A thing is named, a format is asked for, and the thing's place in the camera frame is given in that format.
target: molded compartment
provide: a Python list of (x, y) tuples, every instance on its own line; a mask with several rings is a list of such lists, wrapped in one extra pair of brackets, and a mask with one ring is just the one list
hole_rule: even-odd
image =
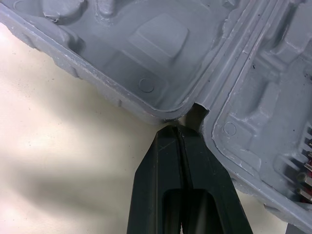
[(312, 2), (2, 0), (0, 21), (150, 123), (198, 103), (235, 186), (312, 234), (294, 193), (312, 138)]
[[(181, 106), (246, 0), (3, 0), (153, 109)], [(235, 9), (235, 16), (229, 14)]]
[(295, 193), (296, 177), (312, 151), (307, 145), (312, 138), (312, 2), (284, 2), (234, 87), (222, 90), (230, 94), (220, 93), (203, 131), (241, 191), (312, 233), (311, 205)]

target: gray plastic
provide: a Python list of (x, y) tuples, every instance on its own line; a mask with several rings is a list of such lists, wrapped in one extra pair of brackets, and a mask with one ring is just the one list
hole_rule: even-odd
[(311, 150), (312, 1), (283, 1), (276, 11), (244, 66), (231, 70), (214, 100), (203, 95), (211, 111), (202, 131), (239, 190), (312, 233), (311, 205), (294, 192)]
[(0, 21), (112, 103), (158, 123), (198, 103), (236, 187), (312, 234), (295, 195), (312, 127), (312, 2), (2, 0)]

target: gray plastic case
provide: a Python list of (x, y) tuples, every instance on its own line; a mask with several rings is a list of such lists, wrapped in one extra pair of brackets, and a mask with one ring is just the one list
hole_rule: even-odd
[(0, 21), (147, 122), (209, 110), (202, 133), (235, 186), (312, 234), (294, 193), (312, 138), (312, 1), (2, 0)]

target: circular mark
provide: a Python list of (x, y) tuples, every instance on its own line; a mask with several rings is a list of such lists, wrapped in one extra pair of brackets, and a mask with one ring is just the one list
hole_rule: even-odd
[(150, 93), (154, 90), (154, 84), (150, 79), (142, 79), (139, 81), (138, 86), (140, 90), (142, 90), (145, 93)]
[(229, 136), (234, 136), (236, 134), (236, 127), (231, 122), (224, 125), (224, 132)]

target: table surface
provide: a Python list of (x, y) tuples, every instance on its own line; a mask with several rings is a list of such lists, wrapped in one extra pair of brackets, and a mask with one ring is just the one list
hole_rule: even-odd
[[(126, 233), (134, 173), (163, 126), (111, 105), (0, 24), (0, 233)], [(287, 224), (238, 193), (254, 234)]]

